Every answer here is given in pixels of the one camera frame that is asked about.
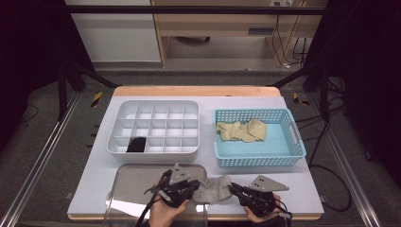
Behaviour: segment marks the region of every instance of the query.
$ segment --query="white cabinet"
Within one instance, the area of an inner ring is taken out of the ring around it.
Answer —
[[[149,0],[65,0],[67,5],[150,6]],[[92,62],[160,62],[151,14],[73,13]]]

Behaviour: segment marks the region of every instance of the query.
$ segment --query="cloth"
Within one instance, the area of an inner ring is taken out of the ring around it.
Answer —
[[[207,179],[205,182],[200,181],[200,187],[194,192],[192,199],[199,203],[225,201],[232,196],[228,188],[229,184],[231,184],[231,179],[227,175]]]
[[[242,140],[244,142],[264,141],[267,125],[258,119],[251,119],[246,124],[239,121],[229,124],[218,122],[216,133],[220,134],[222,141]]]

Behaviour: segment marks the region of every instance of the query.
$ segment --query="black curtain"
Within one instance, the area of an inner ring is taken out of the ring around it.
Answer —
[[[57,81],[57,71],[63,63],[75,61],[95,71],[71,15],[49,11],[44,6],[65,6],[65,3],[63,0],[0,3],[0,150],[20,123],[29,94]],[[67,73],[68,79],[83,84],[79,72]]]
[[[349,2],[332,0],[328,7],[349,12]],[[338,19],[336,15],[322,19],[308,52],[309,61],[340,27]],[[323,66],[329,76],[345,80],[345,105],[366,150],[401,187],[400,25],[398,0],[361,0],[341,31],[341,42],[335,43],[337,51]]]

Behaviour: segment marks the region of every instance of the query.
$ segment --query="human hand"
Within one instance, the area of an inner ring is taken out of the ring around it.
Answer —
[[[170,207],[162,200],[162,197],[157,194],[155,203],[150,207],[149,225],[150,227],[168,227],[177,217],[186,209],[189,200],[186,200],[178,208]]]
[[[280,196],[278,196],[278,195],[276,195],[276,194],[273,194],[273,196],[274,196],[274,198],[276,199],[276,202],[275,202],[276,205],[280,205]],[[252,212],[252,210],[251,210],[250,208],[248,208],[248,206],[244,206],[244,210],[245,210],[245,212],[247,213],[247,218],[248,218],[250,221],[252,221],[253,223],[260,223],[260,222],[263,222],[263,221],[265,221],[265,220],[272,219],[272,218],[274,218],[274,217],[277,217],[277,216],[278,216],[278,213],[281,212],[280,209],[275,208],[275,209],[271,212],[270,215],[264,216],[264,217],[262,217],[262,218],[258,218],[258,217]]]

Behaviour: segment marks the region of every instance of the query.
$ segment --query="blue plastic basket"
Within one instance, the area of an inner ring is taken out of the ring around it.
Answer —
[[[293,166],[305,157],[305,146],[288,109],[215,110],[214,123],[241,124],[258,119],[267,124],[264,141],[221,141],[216,134],[215,154],[219,167]]]

